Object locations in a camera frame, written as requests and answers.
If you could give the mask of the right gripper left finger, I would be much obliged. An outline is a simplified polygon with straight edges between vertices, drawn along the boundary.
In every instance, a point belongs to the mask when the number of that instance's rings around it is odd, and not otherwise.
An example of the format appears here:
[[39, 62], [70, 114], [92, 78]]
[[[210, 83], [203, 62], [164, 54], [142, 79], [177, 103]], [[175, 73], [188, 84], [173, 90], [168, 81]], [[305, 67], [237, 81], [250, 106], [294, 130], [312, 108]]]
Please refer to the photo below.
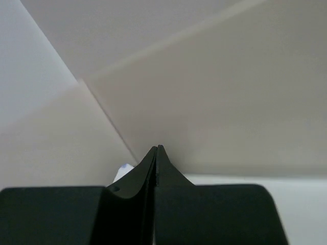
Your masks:
[[156, 147], [109, 186], [1, 191], [1, 244], [152, 244]]

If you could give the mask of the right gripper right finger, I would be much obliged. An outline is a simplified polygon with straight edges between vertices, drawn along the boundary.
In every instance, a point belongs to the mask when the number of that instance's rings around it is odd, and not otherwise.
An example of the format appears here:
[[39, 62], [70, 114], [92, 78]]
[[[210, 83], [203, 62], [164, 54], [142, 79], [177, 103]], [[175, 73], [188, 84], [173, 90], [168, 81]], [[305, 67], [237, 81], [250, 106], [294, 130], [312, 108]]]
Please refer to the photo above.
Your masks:
[[287, 244], [270, 192], [258, 184], [195, 185], [156, 152], [156, 244]]

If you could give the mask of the white tank top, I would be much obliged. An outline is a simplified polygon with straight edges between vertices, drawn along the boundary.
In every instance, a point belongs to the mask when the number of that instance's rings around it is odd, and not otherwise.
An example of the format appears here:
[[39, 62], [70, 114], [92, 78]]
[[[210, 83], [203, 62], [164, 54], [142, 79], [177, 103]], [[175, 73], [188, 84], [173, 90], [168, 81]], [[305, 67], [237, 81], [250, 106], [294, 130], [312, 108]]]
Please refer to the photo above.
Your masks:
[[117, 171], [113, 181], [109, 184], [113, 184], [116, 181], [118, 181], [119, 179], [121, 179], [123, 176], [127, 175], [130, 171], [132, 171], [134, 169], [134, 166], [130, 165], [130, 164], [123, 164]]

